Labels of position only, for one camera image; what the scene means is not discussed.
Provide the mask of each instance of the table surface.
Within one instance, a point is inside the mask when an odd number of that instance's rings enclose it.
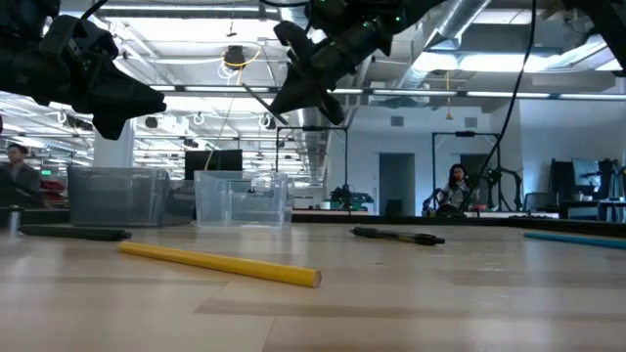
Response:
[[[119,253],[114,243],[0,235],[3,351],[624,351],[626,251],[432,233],[438,247],[290,233],[132,230],[136,242],[319,268],[291,286]]]

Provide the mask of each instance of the plastic storage container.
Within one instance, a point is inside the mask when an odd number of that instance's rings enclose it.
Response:
[[[165,170],[71,167],[67,171],[74,226],[167,226],[194,215],[191,181],[171,181]]]
[[[196,171],[195,179],[200,227],[281,229],[291,222],[285,174]]]

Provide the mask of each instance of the man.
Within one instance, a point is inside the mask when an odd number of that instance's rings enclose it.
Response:
[[[1,166],[0,170],[8,173],[17,184],[39,192],[41,187],[39,172],[23,161],[28,155],[28,149],[19,144],[12,144],[7,149],[7,154],[9,155],[9,164]]]

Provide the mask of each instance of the person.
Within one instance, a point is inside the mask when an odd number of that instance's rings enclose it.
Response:
[[[23,161],[28,155],[28,149],[14,143],[9,145],[7,154],[9,163],[1,166],[0,171],[7,173],[11,180],[20,186],[39,192],[41,187],[39,172]]]
[[[461,206],[463,199],[470,192],[470,186],[466,184],[466,169],[461,164],[454,164],[450,168],[448,184],[442,190],[444,195],[444,204],[450,204],[456,208]],[[471,204],[478,200],[478,188],[475,188],[469,196],[467,209],[471,208]]]

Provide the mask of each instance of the ceiling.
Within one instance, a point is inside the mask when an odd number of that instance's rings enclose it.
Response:
[[[85,1],[62,1],[62,11],[80,15]],[[585,42],[585,31],[590,29],[582,14],[560,12],[559,1],[539,1],[542,19],[537,24],[535,51],[540,56],[558,58]],[[475,54],[516,55],[523,52],[527,42],[530,21],[530,1],[493,0],[466,30],[461,46],[454,52],[433,50],[429,55],[457,56],[458,59]],[[136,79],[152,85],[237,85],[281,86],[286,79],[288,58],[286,48],[277,40],[273,27],[279,19],[294,19],[287,10],[267,10],[264,17],[254,17],[255,1],[130,1],[111,0],[97,13],[94,21],[109,30],[123,55],[115,61],[117,67]],[[394,87],[421,55],[424,32],[434,28],[443,7],[433,9],[415,26],[394,37],[389,57],[376,52],[363,63],[356,76],[346,76],[340,87]],[[319,31],[313,37],[319,37]],[[241,71],[225,67],[223,54],[231,45],[241,45],[249,64]],[[600,51],[585,57],[562,73],[528,73],[522,90],[526,92],[601,92],[614,85],[614,77],[607,71],[595,71],[612,60],[610,52]],[[421,88],[441,90],[510,91],[516,73],[474,71],[455,66],[441,70],[440,60],[427,71]],[[447,99],[431,97],[421,101],[424,109],[400,107],[398,114],[410,116],[418,111],[424,118],[407,120],[411,128],[427,129],[445,115],[446,107],[463,107],[459,116],[482,116],[497,109],[504,100]],[[268,169],[274,163],[276,131],[267,130],[259,123],[266,112],[253,98],[196,96],[167,96],[168,110],[152,115],[158,128],[148,128],[146,118],[137,121],[135,163],[143,167],[161,167],[172,177],[183,175],[181,153],[189,149],[243,149],[247,169]],[[377,131],[388,125],[388,117],[395,110],[377,106],[380,102],[361,99],[345,108],[348,120],[355,128]],[[36,137],[14,139],[33,147],[37,158],[64,168],[71,162],[91,164],[94,136],[64,124],[67,116],[90,121],[91,116],[72,111],[71,107],[52,104],[41,107],[30,98],[0,93],[0,113],[11,128],[7,132],[38,134]],[[290,125],[326,124],[315,111],[294,111],[286,114]],[[187,139],[198,143],[197,148],[184,145]],[[327,133],[284,130],[281,140],[280,170],[286,170],[298,186],[321,185],[324,179],[324,155]]]

